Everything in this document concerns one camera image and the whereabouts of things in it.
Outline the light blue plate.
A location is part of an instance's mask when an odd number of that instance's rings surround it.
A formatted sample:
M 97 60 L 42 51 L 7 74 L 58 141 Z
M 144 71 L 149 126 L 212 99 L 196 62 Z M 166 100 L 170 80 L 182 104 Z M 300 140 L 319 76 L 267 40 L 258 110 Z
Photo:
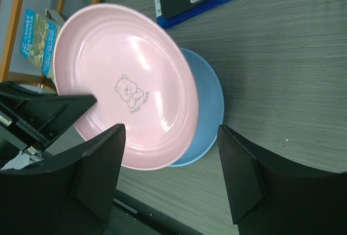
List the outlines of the light blue plate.
M 217 139 L 219 125 L 224 119 L 224 95 L 220 80 L 212 66 L 198 53 L 181 49 L 193 73 L 199 99 L 199 119 L 194 139 L 188 150 L 171 164 L 182 167 L 206 155 Z

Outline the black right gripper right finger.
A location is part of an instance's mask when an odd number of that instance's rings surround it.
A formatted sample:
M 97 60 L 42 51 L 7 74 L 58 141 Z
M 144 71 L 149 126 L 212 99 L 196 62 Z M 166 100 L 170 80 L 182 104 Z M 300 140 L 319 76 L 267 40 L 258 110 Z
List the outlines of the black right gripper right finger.
M 239 234 L 346 234 L 346 173 L 291 161 L 226 125 L 217 143 Z

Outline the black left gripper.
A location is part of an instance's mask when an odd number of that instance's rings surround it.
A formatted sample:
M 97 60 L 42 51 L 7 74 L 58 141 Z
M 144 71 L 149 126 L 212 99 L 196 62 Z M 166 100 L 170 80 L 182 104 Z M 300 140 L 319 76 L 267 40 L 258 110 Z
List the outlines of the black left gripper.
M 93 95 L 59 96 L 1 83 L 1 170 L 42 161 L 40 153 L 96 102 Z

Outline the pink plate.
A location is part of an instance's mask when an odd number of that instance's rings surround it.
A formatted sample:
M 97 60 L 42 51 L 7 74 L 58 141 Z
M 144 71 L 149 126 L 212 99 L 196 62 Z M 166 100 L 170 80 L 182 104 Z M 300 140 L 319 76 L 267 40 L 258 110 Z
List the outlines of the pink plate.
M 125 126 L 124 167 L 161 169 L 191 145 L 199 115 L 192 70 L 168 33 L 140 12 L 110 3 L 78 10 L 56 39 L 53 70 L 58 94 L 96 98 L 75 123 L 85 140 Z

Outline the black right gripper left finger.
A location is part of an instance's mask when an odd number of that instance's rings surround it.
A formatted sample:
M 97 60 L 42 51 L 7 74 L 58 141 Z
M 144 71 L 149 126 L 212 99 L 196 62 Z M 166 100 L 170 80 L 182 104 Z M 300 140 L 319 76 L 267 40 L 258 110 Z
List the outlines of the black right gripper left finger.
M 119 123 L 23 169 L 1 171 L 1 234 L 102 234 L 126 141 Z

